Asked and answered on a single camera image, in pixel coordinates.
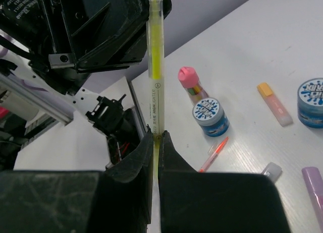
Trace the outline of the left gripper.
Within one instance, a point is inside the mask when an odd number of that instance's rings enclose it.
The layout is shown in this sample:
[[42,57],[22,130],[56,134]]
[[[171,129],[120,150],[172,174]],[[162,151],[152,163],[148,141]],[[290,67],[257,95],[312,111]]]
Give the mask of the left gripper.
[[125,69],[147,51],[149,0],[1,0],[8,50],[52,69]]

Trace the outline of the thin yellow highlighter pen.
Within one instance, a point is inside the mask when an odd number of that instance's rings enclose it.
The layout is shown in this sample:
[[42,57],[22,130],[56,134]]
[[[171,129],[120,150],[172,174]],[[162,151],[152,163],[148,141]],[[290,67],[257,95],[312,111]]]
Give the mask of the thin yellow highlighter pen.
[[164,90],[164,13],[163,0],[149,0],[147,28],[149,110],[153,133],[152,220],[148,232],[161,232],[158,188],[158,159],[162,133],[165,130]]

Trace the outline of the thin orange highlighter pen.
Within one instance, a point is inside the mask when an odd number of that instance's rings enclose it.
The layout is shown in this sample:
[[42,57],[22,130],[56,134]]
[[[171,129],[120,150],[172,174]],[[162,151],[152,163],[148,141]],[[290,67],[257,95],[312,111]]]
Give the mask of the thin orange highlighter pen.
[[218,157],[220,152],[223,150],[225,145],[227,144],[229,137],[226,137],[219,145],[212,145],[209,149],[209,157],[205,161],[205,163],[201,166],[198,172],[206,172],[209,167],[213,164],[214,160]]

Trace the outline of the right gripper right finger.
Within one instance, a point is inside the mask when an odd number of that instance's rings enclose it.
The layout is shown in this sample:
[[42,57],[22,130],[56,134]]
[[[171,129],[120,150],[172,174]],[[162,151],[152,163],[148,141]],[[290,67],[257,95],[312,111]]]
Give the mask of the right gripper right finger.
[[258,173],[199,173],[161,138],[158,162],[162,232],[290,232],[275,184]]

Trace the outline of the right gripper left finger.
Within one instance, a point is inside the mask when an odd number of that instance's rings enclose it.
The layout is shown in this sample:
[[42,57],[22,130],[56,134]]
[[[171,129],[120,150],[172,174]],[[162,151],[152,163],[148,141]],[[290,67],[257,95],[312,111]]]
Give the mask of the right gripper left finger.
[[1,232],[146,232],[153,134],[105,171],[1,173]]

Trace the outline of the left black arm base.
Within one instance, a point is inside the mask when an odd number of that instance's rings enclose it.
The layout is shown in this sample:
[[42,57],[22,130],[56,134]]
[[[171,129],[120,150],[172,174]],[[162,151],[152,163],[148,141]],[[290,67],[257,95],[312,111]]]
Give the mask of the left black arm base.
[[123,160],[139,145],[140,139],[132,109],[124,109],[124,94],[120,99],[97,98],[98,105],[86,117],[93,127],[106,136],[110,168]]

